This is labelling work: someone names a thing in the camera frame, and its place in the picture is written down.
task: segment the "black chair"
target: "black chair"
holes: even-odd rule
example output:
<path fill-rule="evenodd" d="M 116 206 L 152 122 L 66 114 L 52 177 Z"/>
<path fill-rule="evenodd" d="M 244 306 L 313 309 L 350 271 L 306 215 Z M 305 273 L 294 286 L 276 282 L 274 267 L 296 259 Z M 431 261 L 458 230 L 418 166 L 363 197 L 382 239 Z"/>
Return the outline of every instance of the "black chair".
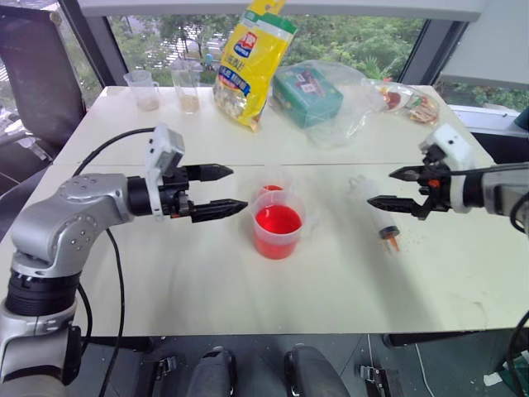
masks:
<path fill-rule="evenodd" d="M 53 12 L 0 6 L 0 58 L 6 67 L 18 114 L 24 127 L 51 158 L 59 154 L 86 113 L 54 20 L 57 21 L 57 14 Z M 9 139 L 0 145 L 0 175 L 4 182 L 9 179 L 21 183 L 49 163 Z M 17 188 L 9 190 L 10 202 L 20 204 L 11 207 L 12 213 L 20 211 L 38 180 L 28 181 L 18 196 Z M 28 186 L 30 182 L 34 184 L 33 189 Z M 12 187 L 9 181 L 5 185 Z M 4 193 L 0 192 L 0 207 L 6 199 Z M 5 229 L 4 223 L 12 222 L 11 217 L 3 215 L 0 230 Z"/>

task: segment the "green box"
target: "green box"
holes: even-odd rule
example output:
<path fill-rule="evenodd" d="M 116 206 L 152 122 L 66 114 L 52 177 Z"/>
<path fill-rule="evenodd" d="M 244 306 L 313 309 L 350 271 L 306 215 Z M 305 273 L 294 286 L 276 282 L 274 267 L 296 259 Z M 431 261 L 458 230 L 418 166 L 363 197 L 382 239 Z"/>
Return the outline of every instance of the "green box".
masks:
<path fill-rule="evenodd" d="M 336 116 L 343 94 L 317 69 L 294 65 L 274 76 L 273 95 L 301 128 L 312 127 Z"/>

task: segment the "window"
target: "window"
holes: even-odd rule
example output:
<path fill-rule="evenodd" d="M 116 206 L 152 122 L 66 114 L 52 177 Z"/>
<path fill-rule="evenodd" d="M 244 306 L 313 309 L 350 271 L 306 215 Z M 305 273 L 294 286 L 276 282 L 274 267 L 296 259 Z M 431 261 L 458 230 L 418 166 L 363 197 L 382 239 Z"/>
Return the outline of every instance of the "window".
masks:
<path fill-rule="evenodd" d="M 0 4 L 9 7 L 35 8 L 59 13 L 59 31 L 64 41 L 66 52 L 77 76 L 84 102 L 86 102 L 87 107 L 92 105 L 99 93 L 101 93 L 101 84 L 81 50 L 67 19 L 60 10 L 59 4 L 54 0 L 0 0 Z M 5 107 L 10 112 L 16 109 L 11 85 L 2 60 L 0 60 L 0 106 Z"/>
<path fill-rule="evenodd" d="M 332 60 L 355 67 L 371 79 L 400 75 L 424 20 L 392 17 L 288 16 L 298 33 L 283 65 Z M 214 69 L 239 15 L 164 15 L 108 18 L 128 69 L 148 69 L 161 85 L 172 85 L 167 67 L 177 58 L 208 58 Z M 203 71 L 211 85 L 214 71 Z"/>
<path fill-rule="evenodd" d="M 450 105 L 496 108 L 504 106 L 521 112 L 529 106 L 529 91 L 438 81 L 437 92 Z"/>

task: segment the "yellow snack bag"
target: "yellow snack bag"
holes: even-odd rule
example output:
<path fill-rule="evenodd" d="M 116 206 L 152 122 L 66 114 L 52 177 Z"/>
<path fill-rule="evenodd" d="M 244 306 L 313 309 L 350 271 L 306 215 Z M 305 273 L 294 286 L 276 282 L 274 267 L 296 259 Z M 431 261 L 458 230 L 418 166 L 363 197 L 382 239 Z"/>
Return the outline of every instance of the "yellow snack bag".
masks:
<path fill-rule="evenodd" d="M 231 33 L 213 85 L 217 106 L 257 131 L 270 80 L 296 27 L 277 14 L 286 0 L 254 0 Z"/>

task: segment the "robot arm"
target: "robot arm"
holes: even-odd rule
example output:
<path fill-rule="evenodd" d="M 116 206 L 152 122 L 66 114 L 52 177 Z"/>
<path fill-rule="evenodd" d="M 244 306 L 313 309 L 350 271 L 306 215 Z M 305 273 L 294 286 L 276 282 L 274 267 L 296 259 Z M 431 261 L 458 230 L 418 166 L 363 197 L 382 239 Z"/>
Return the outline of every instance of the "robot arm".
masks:
<path fill-rule="evenodd" d="M 529 163 L 475 169 L 470 145 L 448 125 L 434 131 L 420 148 L 425 155 L 423 165 L 403 167 L 389 176 L 417 182 L 419 193 L 427 197 L 424 204 L 384 195 L 369 199 L 371 205 L 421 220 L 431 211 L 467 213 L 485 207 L 497 215 L 513 213 L 512 221 L 524 225 L 529 235 L 529 198 L 525 197 L 529 194 Z"/>
<path fill-rule="evenodd" d="M 178 167 L 182 155 L 181 136 L 157 127 L 146 179 L 75 176 L 19 215 L 12 227 L 17 250 L 11 279 L 0 306 L 0 396 L 30 391 L 63 395 L 63 384 L 77 375 L 81 338 L 72 325 L 75 292 L 101 232 L 135 216 L 189 216 L 202 222 L 231 216 L 246 206 L 232 199 L 195 205 L 186 193 L 190 180 L 216 180 L 232 170 L 222 165 Z"/>

